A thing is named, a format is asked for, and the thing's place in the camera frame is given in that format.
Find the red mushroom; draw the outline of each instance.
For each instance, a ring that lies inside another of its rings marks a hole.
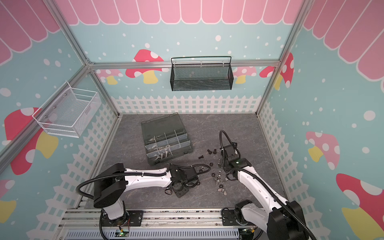
[[[96,74],[99,76],[103,83],[105,82],[105,79],[107,79],[107,83],[109,85],[116,85],[118,83],[113,76],[123,76],[123,74],[118,69],[98,69]]]
[[[12,141],[17,134],[33,119],[32,114],[38,108],[23,108],[9,114],[4,120],[6,143]],[[45,158],[52,156],[59,144],[57,137],[48,135],[43,129],[40,129],[20,153],[12,160],[11,168],[14,174],[21,175],[29,170],[35,157],[36,149],[39,150]]]
[[[289,53],[287,61],[285,62],[283,69],[281,70],[279,76],[277,77],[277,80],[274,85],[277,91],[280,90],[280,83],[283,79],[285,82],[285,86],[289,88],[293,78],[293,72],[294,72],[293,67],[294,67],[293,55],[292,53]],[[268,77],[269,74],[272,75],[272,72],[273,72],[273,67],[268,66],[260,72],[260,77],[266,78]]]
[[[245,76],[256,76],[256,68],[255,67],[238,67],[235,68],[233,71],[233,76],[237,77],[236,84],[243,84],[245,83]]]
[[[135,58],[133,59],[134,62],[164,62],[164,60],[157,55],[156,53],[146,50],[146,49],[141,49],[137,52]],[[144,83],[145,84],[153,84],[157,83],[158,79],[155,76],[156,71],[161,71],[161,72],[168,72],[168,68],[152,68],[152,69],[127,69],[125,74],[129,78],[136,78],[143,74],[144,76]]]
[[[14,180],[0,180],[0,198],[13,187]],[[16,201],[0,201],[0,223],[5,223],[16,208]]]
[[[340,147],[336,137],[321,132],[307,132],[306,138],[308,142],[314,145],[313,148],[308,149],[312,160],[318,162],[320,157],[324,155],[328,167],[334,170],[340,160]]]
[[[384,237],[384,191],[346,174],[336,175],[336,183],[359,206],[341,209],[356,236],[362,240]]]

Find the gray plastic organizer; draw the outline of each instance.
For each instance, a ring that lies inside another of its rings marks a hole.
[[[141,123],[148,163],[154,166],[193,152],[191,141],[178,113]],[[167,157],[159,159],[168,152]]]

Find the white wire mesh basket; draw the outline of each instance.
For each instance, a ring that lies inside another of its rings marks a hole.
[[[72,88],[69,83],[68,86],[42,113],[45,103],[32,117],[48,134],[79,138],[99,109],[101,99],[98,92]]]

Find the white picket fence pattern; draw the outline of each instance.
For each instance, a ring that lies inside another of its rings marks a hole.
[[[293,152],[288,150],[289,143],[284,141],[285,135],[281,134],[281,127],[278,126],[278,120],[275,120],[270,102],[265,102],[260,117],[277,171],[279,171],[282,184],[286,186],[288,199],[296,200],[301,205],[307,226],[317,239],[328,240],[331,231],[321,223],[322,213],[316,211],[313,206],[315,198],[310,197],[307,192],[308,185],[302,181],[303,173],[297,170],[298,162],[292,159]]]
[[[65,211],[74,207],[78,197],[74,189],[88,179],[114,121],[112,110],[103,104],[103,108],[99,109],[99,116],[96,116],[96,122],[92,122],[92,129],[87,129],[88,137],[83,137],[83,145],[78,145],[79,153],[73,154],[72,164],[67,164],[67,174],[60,175],[63,180],[61,185],[53,187],[55,196],[45,201],[47,210],[36,216],[39,220],[38,226],[26,233],[30,240],[53,237]]]
[[[222,96],[215,98],[212,96],[208,98],[204,96],[200,98],[192,98],[189,96],[185,98],[181,96],[177,98],[145,98],[144,96],[140,99],[134,97],[126,97],[125,99],[121,96],[116,99],[112,97],[112,101],[120,113],[128,114],[157,114],[157,113],[254,113],[259,107],[262,97],[258,96],[254,98],[246,98],[243,96],[239,98],[230,96],[223,98]]]

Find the marble pattern surface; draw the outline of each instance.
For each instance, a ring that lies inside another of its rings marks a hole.
[[[115,163],[122,162],[131,169],[159,169],[167,166],[167,162],[149,166],[146,158],[141,122],[157,118],[160,115],[124,115],[101,172]],[[268,151],[260,125],[254,114],[180,114],[180,118],[192,142],[194,151],[168,162],[188,166],[197,163],[214,164],[211,171],[199,175],[201,184],[189,190],[183,197],[177,198],[175,193],[166,195],[164,188],[148,187],[134,189],[122,194],[127,208],[171,208],[171,207],[234,207],[235,204],[249,199],[261,206],[251,192],[239,181],[224,182],[227,195],[218,192],[211,173],[217,174],[220,152],[209,155],[207,149],[213,151],[220,148],[219,131],[225,130],[233,142],[238,143],[242,157],[251,162],[260,176],[279,194],[284,195],[271,155]],[[88,202],[87,208],[93,208]]]

